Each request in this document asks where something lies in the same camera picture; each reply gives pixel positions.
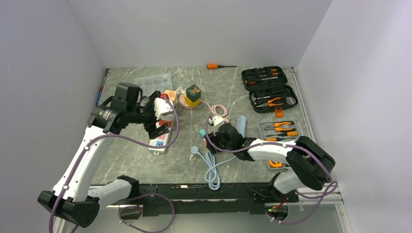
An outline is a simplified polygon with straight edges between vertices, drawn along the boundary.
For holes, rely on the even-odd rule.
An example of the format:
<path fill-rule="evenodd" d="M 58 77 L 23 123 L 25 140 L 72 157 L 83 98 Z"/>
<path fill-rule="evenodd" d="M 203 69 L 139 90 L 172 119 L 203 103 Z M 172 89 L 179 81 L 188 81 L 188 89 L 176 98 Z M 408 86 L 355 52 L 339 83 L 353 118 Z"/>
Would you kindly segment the white long power strip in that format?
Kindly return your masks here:
<path fill-rule="evenodd" d="M 169 109 L 168 112 L 166 113 L 166 115 L 162 114 L 158 118 L 157 122 L 161 119 L 162 120 L 174 120 L 175 119 L 175 114 L 174 114 L 173 110 Z M 150 140 L 149 145 L 155 147 L 155 148 L 148 148 L 148 150 L 151 153 L 153 153 L 155 155 L 159 155 L 159 154 L 164 154 L 166 152 L 167 148 L 159 148 L 159 147 L 164 146 L 164 145 L 169 143 L 171 132 L 172 132 L 172 127 L 168 128 L 166 126 L 166 129 L 168 130 L 167 133 L 163 133 L 160 136 L 158 136 L 157 138 Z"/>

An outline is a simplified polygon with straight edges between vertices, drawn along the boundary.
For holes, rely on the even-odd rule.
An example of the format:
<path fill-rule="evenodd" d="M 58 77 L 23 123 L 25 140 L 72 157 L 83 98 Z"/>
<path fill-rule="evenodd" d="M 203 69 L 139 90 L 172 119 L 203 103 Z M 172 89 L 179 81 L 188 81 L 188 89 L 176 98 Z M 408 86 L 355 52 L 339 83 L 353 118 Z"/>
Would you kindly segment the light blue power strip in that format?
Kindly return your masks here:
<path fill-rule="evenodd" d="M 239 116 L 237 119 L 236 129 L 237 131 L 244 137 L 245 129 L 246 129 L 246 116 Z"/>

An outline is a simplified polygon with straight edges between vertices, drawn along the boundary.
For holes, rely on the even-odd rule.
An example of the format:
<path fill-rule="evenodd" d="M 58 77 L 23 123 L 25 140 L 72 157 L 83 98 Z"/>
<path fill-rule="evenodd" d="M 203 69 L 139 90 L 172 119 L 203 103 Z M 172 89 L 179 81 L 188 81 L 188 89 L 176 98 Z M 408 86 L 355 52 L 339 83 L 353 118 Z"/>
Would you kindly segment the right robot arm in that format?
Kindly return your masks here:
<path fill-rule="evenodd" d="M 274 175 L 268 187 L 268 196 L 280 201 L 287 193 L 307 187 L 320 191 L 332 182 L 335 160 L 307 136 L 293 141 L 274 142 L 244 137 L 221 116 L 209 116 L 206 126 L 213 129 L 206 135 L 212 152 L 227 152 L 242 161 L 274 161 L 289 165 L 286 172 Z"/>

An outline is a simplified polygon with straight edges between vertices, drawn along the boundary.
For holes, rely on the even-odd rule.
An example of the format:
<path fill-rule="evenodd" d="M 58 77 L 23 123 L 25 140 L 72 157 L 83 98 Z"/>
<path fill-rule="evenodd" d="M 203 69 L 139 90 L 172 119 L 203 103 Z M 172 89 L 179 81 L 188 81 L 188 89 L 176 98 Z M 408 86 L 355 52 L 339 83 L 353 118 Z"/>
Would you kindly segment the teal cube adapter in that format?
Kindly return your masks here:
<path fill-rule="evenodd" d="M 199 136 L 201 137 L 201 138 L 205 138 L 205 136 L 206 136 L 206 131 L 204 130 L 204 129 L 201 129 L 201 130 L 199 130 Z"/>

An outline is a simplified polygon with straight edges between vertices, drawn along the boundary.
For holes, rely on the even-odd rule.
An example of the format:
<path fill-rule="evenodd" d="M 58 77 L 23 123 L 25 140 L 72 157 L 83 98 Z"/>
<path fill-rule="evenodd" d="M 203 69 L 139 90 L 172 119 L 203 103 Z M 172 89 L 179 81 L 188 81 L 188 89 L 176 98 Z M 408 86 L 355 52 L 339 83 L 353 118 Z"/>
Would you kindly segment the red cube adapter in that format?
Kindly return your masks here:
<path fill-rule="evenodd" d="M 166 125 L 168 128 L 171 128 L 173 125 L 174 120 L 159 120 L 157 122 L 158 126 L 161 127 L 163 125 Z"/>

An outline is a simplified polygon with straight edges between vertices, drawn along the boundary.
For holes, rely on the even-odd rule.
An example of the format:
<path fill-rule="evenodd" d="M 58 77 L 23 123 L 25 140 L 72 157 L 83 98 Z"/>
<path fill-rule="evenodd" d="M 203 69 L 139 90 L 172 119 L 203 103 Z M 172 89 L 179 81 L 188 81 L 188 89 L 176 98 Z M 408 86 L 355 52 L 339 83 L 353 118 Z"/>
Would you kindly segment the black tool case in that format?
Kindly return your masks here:
<path fill-rule="evenodd" d="M 298 104 L 298 98 L 292 87 L 287 85 L 286 74 L 279 66 L 246 69 L 241 72 L 241 80 L 249 92 L 252 108 L 257 113 L 269 113 L 276 109 L 287 110 Z M 256 107 L 278 97 L 284 102 L 281 106 Z"/>

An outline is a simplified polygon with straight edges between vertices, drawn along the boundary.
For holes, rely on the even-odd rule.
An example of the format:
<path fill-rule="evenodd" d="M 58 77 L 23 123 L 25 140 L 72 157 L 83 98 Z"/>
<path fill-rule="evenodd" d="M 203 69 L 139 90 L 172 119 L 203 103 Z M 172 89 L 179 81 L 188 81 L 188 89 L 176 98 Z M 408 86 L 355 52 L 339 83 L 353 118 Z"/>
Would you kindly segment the grey tool case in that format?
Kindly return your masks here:
<path fill-rule="evenodd" d="M 294 121 L 267 121 L 258 124 L 260 138 L 266 141 L 291 141 L 299 136 Z"/>

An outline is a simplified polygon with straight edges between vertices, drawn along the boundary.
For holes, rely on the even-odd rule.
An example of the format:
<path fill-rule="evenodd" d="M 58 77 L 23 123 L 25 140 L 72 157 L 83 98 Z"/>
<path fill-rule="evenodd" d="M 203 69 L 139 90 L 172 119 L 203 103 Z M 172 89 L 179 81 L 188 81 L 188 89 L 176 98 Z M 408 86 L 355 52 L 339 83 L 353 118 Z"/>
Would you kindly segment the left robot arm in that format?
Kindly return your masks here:
<path fill-rule="evenodd" d="M 97 189 L 90 190 L 90 185 L 107 150 L 116 138 L 121 138 L 123 129 L 142 124 L 149 138 L 155 139 L 169 132 L 165 117 L 176 114 L 168 94 L 155 91 L 145 96 L 136 84 L 117 84 L 114 95 L 91 112 L 81 144 L 62 178 L 52 190 L 38 196 L 38 203 L 50 213 L 49 231 L 53 231 L 57 218 L 86 228 L 101 209 L 118 201 L 155 203 L 154 188 L 140 187 L 137 179 L 126 175 Z"/>

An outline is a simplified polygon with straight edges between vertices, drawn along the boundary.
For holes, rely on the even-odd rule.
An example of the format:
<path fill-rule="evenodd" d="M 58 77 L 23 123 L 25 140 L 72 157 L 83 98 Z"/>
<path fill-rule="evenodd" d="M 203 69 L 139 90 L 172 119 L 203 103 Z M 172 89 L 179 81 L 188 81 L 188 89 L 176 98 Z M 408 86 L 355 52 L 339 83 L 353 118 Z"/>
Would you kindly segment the light blue round plug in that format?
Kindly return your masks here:
<path fill-rule="evenodd" d="M 190 153 L 193 154 L 193 155 L 196 155 L 196 154 L 199 155 L 200 154 L 199 148 L 197 146 L 191 147 Z"/>

